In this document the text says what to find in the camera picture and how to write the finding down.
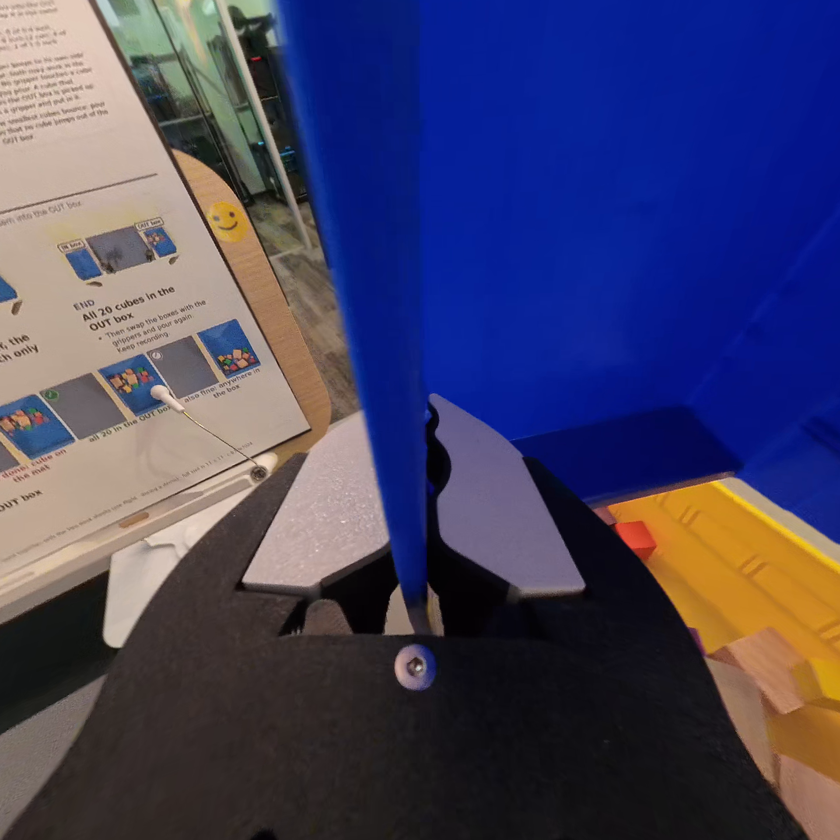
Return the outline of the black shelf rack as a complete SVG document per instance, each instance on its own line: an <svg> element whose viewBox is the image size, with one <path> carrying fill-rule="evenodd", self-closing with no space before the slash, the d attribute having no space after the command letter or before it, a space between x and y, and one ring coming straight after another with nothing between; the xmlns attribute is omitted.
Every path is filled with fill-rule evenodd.
<svg viewBox="0 0 840 840"><path fill-rule="evenodd" d="M241 1L227 6L260 104L298 202L308 200L302 165L298 159L298 136L280 54L280 25L271 2Z"/></svg>

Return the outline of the yellow smiley sticker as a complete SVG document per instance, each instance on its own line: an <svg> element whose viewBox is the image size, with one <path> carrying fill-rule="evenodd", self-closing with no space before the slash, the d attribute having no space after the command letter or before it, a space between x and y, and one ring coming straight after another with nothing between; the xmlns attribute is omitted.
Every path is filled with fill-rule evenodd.
<svg viewBox="0 0 840 840"><path fill-rule="evenodd" d="M239 205L227 201L212 203L205 211L209 227L223 244L236 244L249 233L249 219Z"/></svg>

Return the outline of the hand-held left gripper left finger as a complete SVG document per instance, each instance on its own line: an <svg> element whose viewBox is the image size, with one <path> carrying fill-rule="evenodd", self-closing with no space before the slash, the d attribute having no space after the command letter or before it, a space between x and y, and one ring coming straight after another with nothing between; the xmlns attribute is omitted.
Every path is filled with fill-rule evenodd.
<svg viewBox="0 0 840 840"><path fill-rule="evenodd" d="M309 451L241 583L314 601L390 548L365 420L345 418Z"/></svg>

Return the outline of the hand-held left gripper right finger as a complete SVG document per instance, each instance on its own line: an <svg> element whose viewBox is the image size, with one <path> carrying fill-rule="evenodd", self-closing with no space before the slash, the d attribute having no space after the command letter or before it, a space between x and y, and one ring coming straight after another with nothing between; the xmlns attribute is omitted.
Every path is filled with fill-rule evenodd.
<svg viewBox="0 0 840 840"><path fill-rule="evenodd" d="M428 410L427 480L441 543L515 599L581 595L584 579L520 452L441 395L429 396Z"/></svg>

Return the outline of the white sheet stand base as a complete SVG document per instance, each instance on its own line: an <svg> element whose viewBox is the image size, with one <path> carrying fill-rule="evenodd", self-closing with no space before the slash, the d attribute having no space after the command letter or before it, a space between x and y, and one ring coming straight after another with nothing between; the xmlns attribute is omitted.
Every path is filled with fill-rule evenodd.
<svg viewBox="0 0 840 840"><path fill-rule="evenodd" d="M1 621L11 622L108 572L102 635L124 645L151 598L207 531L269 477L274 451L153 504L21 569L2 573Z"/></svg>

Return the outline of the blue plastic box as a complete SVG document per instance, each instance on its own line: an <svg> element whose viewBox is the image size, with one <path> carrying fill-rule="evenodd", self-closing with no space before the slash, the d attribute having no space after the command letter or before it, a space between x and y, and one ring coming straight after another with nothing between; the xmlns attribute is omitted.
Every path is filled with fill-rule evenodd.
<svg viewBox="0 0 840 840"><path fill-rule="evenodd" d="M427 398L838 541L838 2L275 2L396 573Z"/></svg>

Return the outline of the printed instruction sheet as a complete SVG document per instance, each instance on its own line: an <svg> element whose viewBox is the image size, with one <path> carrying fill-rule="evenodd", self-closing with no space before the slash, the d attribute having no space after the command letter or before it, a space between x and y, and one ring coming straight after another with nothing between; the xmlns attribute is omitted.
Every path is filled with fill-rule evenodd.
<svg viewBox="0 0 840 840"><path fill-rule="evenodd" d="M310 430L91 2L2 2L2 573Z"/></svg>

